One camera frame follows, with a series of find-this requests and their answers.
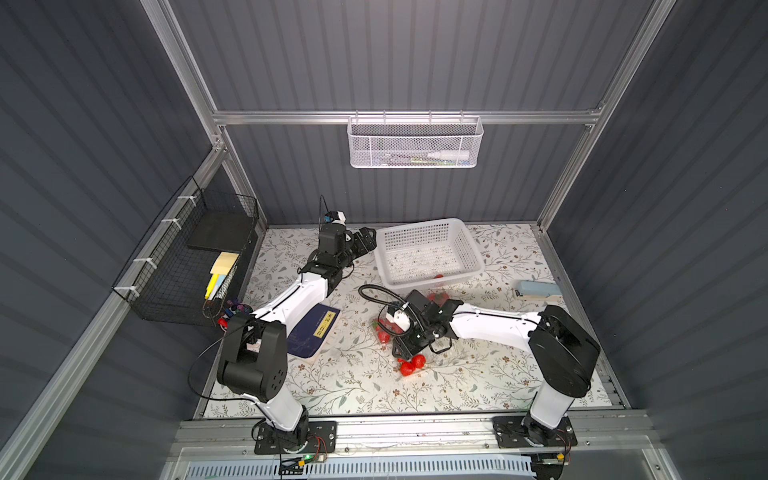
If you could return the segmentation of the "white plastic perforated basket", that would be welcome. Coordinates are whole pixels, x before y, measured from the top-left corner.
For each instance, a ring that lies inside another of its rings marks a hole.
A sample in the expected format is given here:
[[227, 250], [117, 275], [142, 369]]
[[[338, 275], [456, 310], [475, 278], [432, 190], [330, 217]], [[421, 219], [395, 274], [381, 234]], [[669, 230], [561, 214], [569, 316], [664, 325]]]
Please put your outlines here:
[[[408, 293], [467, 281], [485, 271], [465, 223], [445, 218], [379, 229], [374, 251], [382, 284]], [[433, 279], [442, 274], [442, 279]]]

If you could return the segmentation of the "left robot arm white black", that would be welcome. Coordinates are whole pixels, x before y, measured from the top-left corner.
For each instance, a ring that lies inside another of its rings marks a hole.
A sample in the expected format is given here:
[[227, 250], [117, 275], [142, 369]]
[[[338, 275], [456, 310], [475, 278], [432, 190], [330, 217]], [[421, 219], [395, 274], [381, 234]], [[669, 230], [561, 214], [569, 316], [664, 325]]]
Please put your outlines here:
[[276, 433], [303, 443], [309, 432], [308, 411], [284, 386], [288, 373], [287, 339], [312, 308], [325, 300], [344, 278], [344, 270], [377, 247], [376, 230], [347, 228], [326, 216], [319, 227], [318, 248], [296, 280], [266, 305], [228, 321], [216, 368], [217, 382], [254, 403]]

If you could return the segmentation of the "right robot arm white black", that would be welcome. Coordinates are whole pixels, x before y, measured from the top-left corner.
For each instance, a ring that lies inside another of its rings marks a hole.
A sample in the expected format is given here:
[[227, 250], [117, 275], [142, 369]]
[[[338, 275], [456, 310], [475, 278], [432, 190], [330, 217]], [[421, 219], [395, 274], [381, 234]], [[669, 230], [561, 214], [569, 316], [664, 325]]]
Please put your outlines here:
[[504, 312], [457, 299], [438, 304], [413, 290], [386, 303], [383, 313], [380, 325], [395, 327], [392, 353], [403, 363], [413, 363], [440, 339], [484, 340], [530, 353], [543, 381], [517, 431], [535, 446], [566, 439], [568, 410], [591, 391], [601, 349], [563, 308], [548, 304], [540, 312]]

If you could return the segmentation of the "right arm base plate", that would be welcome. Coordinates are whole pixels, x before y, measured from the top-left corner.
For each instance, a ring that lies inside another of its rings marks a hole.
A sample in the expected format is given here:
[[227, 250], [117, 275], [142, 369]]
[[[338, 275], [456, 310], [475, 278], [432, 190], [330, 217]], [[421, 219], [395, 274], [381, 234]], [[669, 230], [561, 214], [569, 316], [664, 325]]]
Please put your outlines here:
[[578, 439], [568, 416], [561, 418], [557, 427], [550, 429], [526, 415], [502, 415], [491, 419], [499, 448], [563, 448], [570, 450]]

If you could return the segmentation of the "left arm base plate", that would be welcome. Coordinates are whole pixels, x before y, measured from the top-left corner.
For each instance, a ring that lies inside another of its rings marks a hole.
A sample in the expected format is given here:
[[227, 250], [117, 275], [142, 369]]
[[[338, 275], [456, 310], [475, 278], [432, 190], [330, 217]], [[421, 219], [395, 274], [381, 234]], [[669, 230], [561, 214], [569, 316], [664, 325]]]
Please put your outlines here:
[[295, 430], [287, 432], [262, 420], [251, 429], [251, 437], [256, 455], [329, 454], [336, 449], [338, 423], [300, 421]]

